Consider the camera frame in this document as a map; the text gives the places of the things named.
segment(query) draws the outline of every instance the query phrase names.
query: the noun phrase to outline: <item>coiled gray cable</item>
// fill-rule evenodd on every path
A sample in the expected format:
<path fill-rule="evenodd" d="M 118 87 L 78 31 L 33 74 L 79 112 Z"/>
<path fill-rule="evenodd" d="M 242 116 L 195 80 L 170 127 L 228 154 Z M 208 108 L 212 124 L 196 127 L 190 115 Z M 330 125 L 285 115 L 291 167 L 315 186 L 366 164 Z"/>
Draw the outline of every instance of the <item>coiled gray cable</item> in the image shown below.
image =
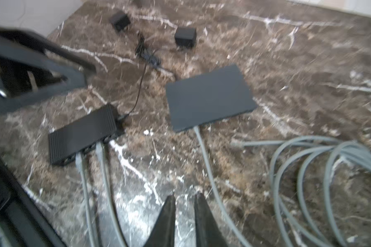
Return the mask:
<path fill-rule="evenodd" d="M 85 205 L 85 215 L 87 216 L 87 228 L 88 228 L 88 235 L 89 235 L 89 243 L 91 247 L 96 247 L 96 241 L 93 233 L 92 228 L 92 220 L 90 216 L 90 207 L 89 207 L 89 195 L 88 195 L 88 187 L 87 187 L 87 180 L 85 179 L 85 161 L 84 155 L 81 153 L 77 153 L 75 156 L 75 166 L 77 167 L 78 171 L 81 175 L 81 181 L 83 184 L 83 192 L 84 192 L 84 205 Z"/>
<path fill-rule="evenodd" d="M 214 183 L 214 177 L 213 177 L 213 174 L 210 168 L 208 155 L 205 150 L 202 137 L 199 133 L 198 126 L 194 127 L 194 131 L 197 135 L 199 144 L 202 149 L 204 162 L 205 162 L 205 165 L 208 171 L 208 177 L 212 184 L 213 194 L 214 194 L 214 197 L 216 198 L 219 208 L 222 211 L 224 218 L 226 219 L 230 229 L 235 233 L 239 241 L 244 246 L 251 247 L 252 245 L 238 231 L 235 224 L 232 222 L 231 218 L 229 217 L 228 213 L 225 211 L 224 205 L 220 199 L 220 195 L 218 195 L 218 191 Z M 325 142 L 328 145 L 320 144 L 317 142 Z M 333 172 L 332 169 L 333 169 L 334 162 L 336 161 L 338 156 L 343 156 L 347 160 L 357 165 L 360 165 L 361 167 L 371 172 L 371 153 L 366 147 L 361 146 L 353 141 L 346 141 L 346 142 L 341 143 L 341 141 L 337 139 L 334 139 L 331 137 L 324 137 L 324 136 L 301 136 L 301 137 L 291 139 L 289 141 L 250 141 L 250 142 L 236 142 L 234 144 L 240 147 L 280 145 L 279 148 L 273 154 L 271 162 L 270 162 L 269 179 L 271 182 L 272 197 L 274 201 L 274 208 L 275 208 L 277 223 L 278 223 L 281 235 L 288 247 L 292 247 L 293 244 L 290 240 L 290 237 L 287 234 L 285 225 L 283 223 L 282 214 L 281 214 L 282 212 L 286 215 L 291 225 L 293 225 L 297 230 L 299 230 L 305 237 L 307 237 L 317 246 L 320 246 L 320 247 L 332 247 L 333 246 L 321 233 L 317 225 L 313 222 L 312 217 L 309 214 L 308 209 L 307 209 L 307 205 L 306 205 L 306 202 L 303 196 L 303 187 L 302 187 L 305 171 L 308 165 L 312 162 L 312 160 L 315 159 L 317 156 L 321 155 L 322 153 L 331 152 L 326 162 L 326 169 L 325 169 L 324 180 L 323 180 L 324 206 L 327 212 L 328 222 L 335 235 L 336 240 L 341 246 L 343 247 L 347 246 L 343 236 L 340 233 L 340 230 L 338 229 L 336 225 L 333 211 L 331 208 L 331 201 L 330 201 L 331 174 Z M 293 156 L 291 156 L 289 159 L 287 159 L 285 163 L 280 166 L 279 170 L 275 174 L 275 165 L 277 162 L 277 158 L 279 157 L 279 155 L 285 148 L 290 147 L 290 146 L 306 147 L 307 149 L 302 150 L 294 154 Z M 305 155 L 308 155 L 308 157 L 303 162 L 300 168 L 300 171 L 298 173 L 297 195 L 298 195 L 298 200 L 299 200 L 302 213 L 305 216 L 305 219 L 308 225 L 311 227 L 311 229 L 317 235 L 317 237 L 313 235 L 312 233 L 310 233 L 308 230 L 302 227 L 301 224 L 297 222 L 297 220 L 287 210 L 286 206 L 284 205 L 284 203 L 282 202 L 279 196 L 280 181 L 281 181 L 283 173 L 290 165 L 293 164 L 294 161 L 296 161 L 297 159 Z"/>
<path fill-rule="evenodd" d="M 104 184 L 104 190 L 106 191 L 107 194 L 107 199 L 108 199 L 108 205 L 109 205 L 109 212 L 110 212 L 110 217 L 113 222 L 113 226 L 115 228 L 115 232 L 117 234 L 117 238 L 119 241 L 119 245 L 121 247 L 127 247 L 127 243 L 125 242 L 124 236 L 122 235 L 121 228 L 118 223 L 117 216 L 115 214 L 115 208 L 113 204 L 113 199 L 111 195 L 111 190 L 110 186 L 107 180 L 107 172 L 106 172 L 106 154 L 104 152 L 104 145 L 101 142 L 98 142 L 96 144 L 96 155 L 98 156 L 98 160 L 100 163 L 100 170 L 102 171 L 102 177 L 103 177 L 103 184 Z"/>

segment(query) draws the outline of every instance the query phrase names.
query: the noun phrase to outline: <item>flat black box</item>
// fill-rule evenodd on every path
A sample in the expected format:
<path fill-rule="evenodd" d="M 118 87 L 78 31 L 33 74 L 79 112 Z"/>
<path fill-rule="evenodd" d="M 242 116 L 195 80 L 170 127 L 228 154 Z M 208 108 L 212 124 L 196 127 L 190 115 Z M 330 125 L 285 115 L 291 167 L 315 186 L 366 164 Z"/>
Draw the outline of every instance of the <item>flat black box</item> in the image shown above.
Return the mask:
<path fill-rule="evenodd" d="M 66 165 L 78 152 L 84 154 L 96 147 L 96 142 L 109 142 L 124 133 L 117 121 L 117 109 L 107 104 L 90 114 L 48 135 L 49 158 L 52 165 Z"/>
<path fill-rule="evenodd" d="M 178 27 L 174 34 L 174 40 L 178 46 L 192 48 L 197 41 L 197 29 L 189 27 Z"/>
<path fill-rule="evenodd" d="M 118 32 L 123 30 L 126 26 L 130 24 L 130 20 L 127 14 L 123 11 L 119 11 L 109 18 L 111 24 Z"/>
<path fill-rule="evenodd" d="M 187 130 L 257 108 L 236 65 L 166 85 L 173 130 Z"/>

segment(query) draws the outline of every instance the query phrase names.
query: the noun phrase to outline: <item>white wall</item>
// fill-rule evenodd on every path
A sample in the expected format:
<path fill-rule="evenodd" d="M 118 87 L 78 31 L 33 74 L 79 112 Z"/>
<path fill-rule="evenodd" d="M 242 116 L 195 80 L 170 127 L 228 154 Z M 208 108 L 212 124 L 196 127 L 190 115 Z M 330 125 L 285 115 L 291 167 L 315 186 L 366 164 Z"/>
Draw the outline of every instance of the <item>white wall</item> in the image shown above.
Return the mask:
<path fill-rule="evenodd" d="M 81 0 L 0 0 L 0 26 L 47 36 L 81 5 Z"/>
<path fill-rule="evenodd" d="M 290 0 L 371 17 L 371 0 Z"/>

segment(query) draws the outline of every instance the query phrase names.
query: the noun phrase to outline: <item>silver bolt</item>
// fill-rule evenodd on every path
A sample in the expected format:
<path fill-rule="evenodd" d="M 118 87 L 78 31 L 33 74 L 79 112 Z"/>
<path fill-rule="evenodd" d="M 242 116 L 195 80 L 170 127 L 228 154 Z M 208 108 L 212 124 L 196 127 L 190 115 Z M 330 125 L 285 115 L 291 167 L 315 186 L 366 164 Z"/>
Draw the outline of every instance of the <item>silver bolt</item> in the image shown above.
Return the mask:
<path fill-rule="evenodd" d="M 7 93 L 4 90 L 0 89 L 0 96 L 3 97 L 3 98 L 6 98 Z"/>

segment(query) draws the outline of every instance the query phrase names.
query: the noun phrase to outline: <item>brown marble surface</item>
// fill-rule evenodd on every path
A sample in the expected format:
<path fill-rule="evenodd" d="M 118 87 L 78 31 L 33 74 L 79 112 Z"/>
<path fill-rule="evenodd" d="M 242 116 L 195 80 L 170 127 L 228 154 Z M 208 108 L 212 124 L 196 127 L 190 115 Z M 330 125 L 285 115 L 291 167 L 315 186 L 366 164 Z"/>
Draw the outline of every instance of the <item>brown marble surface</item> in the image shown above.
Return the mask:
<path fill-rule="evenodd" d="M 120 9 L 132 24 L 116 34 L 108 18 Z M 197 28 L 194 49 L 176 48 L 177 26 Z M 120 113 L 132 108 L 143 69 L 134 56 L 138 31 L 150 47 L 163 47 L 157 56 L 167 71 L 148 68 L 139 104 L 124 124 L 126 134 L 108 146 L 114 200 L 129 246 L 143 246 L 162 201 L 173 192 L 175 245 L 195 246 L 198 190 L 205 192 L 228 243 L 239 246 L 210 193 L 195 134 L 172 131 L 164 91 L 173 81 L 169 71 L 184 79 L 235 63 L 250 86 L 259 105 L 254 112 L 201 131 L 223 201 L 254 246 L 283 246 L 267 177 L 274 147 L 242 150 L 231 147 L 231 140 L 313 134 L 371 148 L 371 19 L 281 0 L 86 2 L 49 39 L 96 65 L 90 86 L 0 116 L 0 155 L 68 246 L 88 245 L 81 180 L 74 164 L 49 165 L 47 134 L 106 102 Z M 118 246 L 94 152 L 88 159 L 101 246 Z M 307 171 L 305 197 L 332 240 L 321 200 L 321 165 Z M 302 220 L 295 174 L 296 168 L 286 173 L 281 193 Z M 371 175 L 340 165 L 331 193 L 345 239 L 371 246 Z"/>

